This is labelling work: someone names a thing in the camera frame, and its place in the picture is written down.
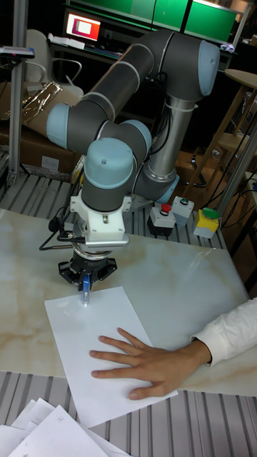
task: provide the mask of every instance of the emergency stop button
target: emergency stop button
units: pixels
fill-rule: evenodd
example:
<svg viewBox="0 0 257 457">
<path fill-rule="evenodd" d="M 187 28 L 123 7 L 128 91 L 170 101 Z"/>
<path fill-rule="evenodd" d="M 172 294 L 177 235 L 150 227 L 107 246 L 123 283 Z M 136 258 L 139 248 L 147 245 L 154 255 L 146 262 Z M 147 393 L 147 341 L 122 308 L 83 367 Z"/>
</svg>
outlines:
<svg viewBox="0 0 257 457">
<path fill-rule="evenodd" d="M 161 214 L 164 216 L 168 216 L 168 213 L 171 211 L 171 205 L 168 205 L 167 203 L 163 203 L 161 205 Z"/>
</svg>

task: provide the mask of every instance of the robotic arm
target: robotic arm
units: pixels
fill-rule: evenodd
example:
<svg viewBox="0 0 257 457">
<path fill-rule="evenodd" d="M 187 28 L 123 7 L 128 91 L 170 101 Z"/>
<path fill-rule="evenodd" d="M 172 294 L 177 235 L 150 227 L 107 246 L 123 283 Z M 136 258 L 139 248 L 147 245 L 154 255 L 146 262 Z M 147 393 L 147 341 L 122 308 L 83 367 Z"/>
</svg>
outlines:
<svg viewBox="0 0 257 457">
<path fill-rule="evenodd" d="M 59 264 L 60 274 L 79 290 L 85 275 L 91 288 L 116 270 L 109 254 L 129 242 L 122 216 L 130 209 L 129 195 L 169 200 L 191 114 L 195 103 L 211 93 L 218 62 L 218 47 L 206 41 L 168 30 L 151 32 L 134 42 L 77 105 L 52 109 L 48 138 L 86 156 L 83 188 L 71 197 L 79 242 L 73 243 L 71 261 Z M 166 75 L 168 121 L 145 162 L 152 144 L 147 127 L 139 121 L 114 121 L 145 78 L 160 74 Z"/>
</svg>

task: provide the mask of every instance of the green button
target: green button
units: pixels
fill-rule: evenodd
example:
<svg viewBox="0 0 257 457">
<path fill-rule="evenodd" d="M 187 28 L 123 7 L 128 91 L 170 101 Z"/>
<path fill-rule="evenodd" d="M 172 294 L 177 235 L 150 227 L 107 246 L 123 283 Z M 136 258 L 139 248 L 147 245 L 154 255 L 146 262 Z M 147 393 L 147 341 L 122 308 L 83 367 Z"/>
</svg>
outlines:
<svg viewBox="0 0 257 457">
<path fill-rule="evenodd" d="M 181 199 L 182 205 L 188 205 L 189 200 L 188 199 Z"/>
<path fill-rule="evenodd" d="M 219 213 L 212 208 L 203 208 L 203 214 L 208 219 L 218 219 L 220 217 Z"/>
</svg>

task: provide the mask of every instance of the marble table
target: marble table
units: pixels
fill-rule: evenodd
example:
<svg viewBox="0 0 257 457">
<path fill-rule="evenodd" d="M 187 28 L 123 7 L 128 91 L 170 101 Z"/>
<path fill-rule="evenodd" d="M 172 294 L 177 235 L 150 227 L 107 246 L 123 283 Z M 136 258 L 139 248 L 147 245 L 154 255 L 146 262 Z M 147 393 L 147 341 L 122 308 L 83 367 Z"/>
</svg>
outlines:
<svg viewBox="0 0 257 457">
<path fill-rule="evenodd" d="M 77 290 L 58 272 L 71 251 L 39 251 L 48 236 L 47 220 L 0 210 L 0 371 L 64 376 L 44 300 Z M 123 286 L 155 346 L 186 344 L 248 298 L 225 250 L 131 236 L 128 248 L 114 256 L 118 270 L 94 288 Z M 257 346 L 201 367 L 182 387 L 256 396 L 256 379 Z"/>
</svg>

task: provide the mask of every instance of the red button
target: red button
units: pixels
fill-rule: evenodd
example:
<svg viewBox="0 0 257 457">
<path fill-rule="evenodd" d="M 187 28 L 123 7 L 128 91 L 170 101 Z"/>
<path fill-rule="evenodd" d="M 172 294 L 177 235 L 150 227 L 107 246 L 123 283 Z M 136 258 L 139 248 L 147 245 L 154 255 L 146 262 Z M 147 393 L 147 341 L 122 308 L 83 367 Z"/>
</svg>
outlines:
<svg viewBox="0 0 257 457">
<path fill-rule="evenodd" d="M 168 213 L 169 211 L 171 211 L 171 205 L 164 203 L 163 205 L 161 205 L 161 209 L 164 213 Z"/>
</svg>

